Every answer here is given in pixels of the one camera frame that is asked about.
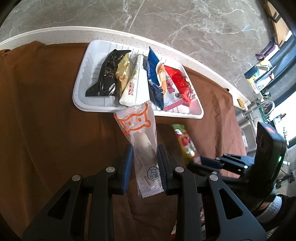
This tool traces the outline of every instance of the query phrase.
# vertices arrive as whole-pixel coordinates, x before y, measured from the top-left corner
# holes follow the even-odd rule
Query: cable
[[[284,173],[284,174],[286,174],[286,175],[288,175],[287,173],[285,173],[282,169],[281,169],[281,171]]]

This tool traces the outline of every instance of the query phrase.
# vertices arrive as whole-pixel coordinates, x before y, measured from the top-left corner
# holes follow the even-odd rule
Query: marble floor
[[[0,27],[0,41],[55,26],[125,31],[188,54],[254,101],[243,74],[273,34],[262,1],[22,0]]]

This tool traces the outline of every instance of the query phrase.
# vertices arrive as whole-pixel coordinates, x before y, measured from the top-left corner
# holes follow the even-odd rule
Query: blue snack package
[[[150,96],[151,100],[154,100],[154,104],[156,104],[161,110],[163,110],[163,89],[159,87],[159,81],[157,78],[156,66],[159,62],[159,59],[153,52],[153,50],[149,47],[149,54],[146,63],[146,71],[147,71],[147,79],[149,83],[149,93],[153,95],[153,98]]]

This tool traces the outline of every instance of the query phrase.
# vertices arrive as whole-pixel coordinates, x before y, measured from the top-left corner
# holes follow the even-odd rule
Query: red snack package
[[[189,107],[191,103],[191,97],[192,97],[192,88],[187,77],[180,70],[174,69],[166,65],[165,65],[165,71],[171,77],[179,93],[181,94],[184,100],[184,105]]]

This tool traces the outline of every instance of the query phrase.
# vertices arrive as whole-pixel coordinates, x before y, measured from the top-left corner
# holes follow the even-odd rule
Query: black circular logo
[[[159,174],[159,169],[158,167],[150,167],[148,172],[147,172],[147,177],[154,181],[156,180],[157,178],[159,178],[160,174]]]

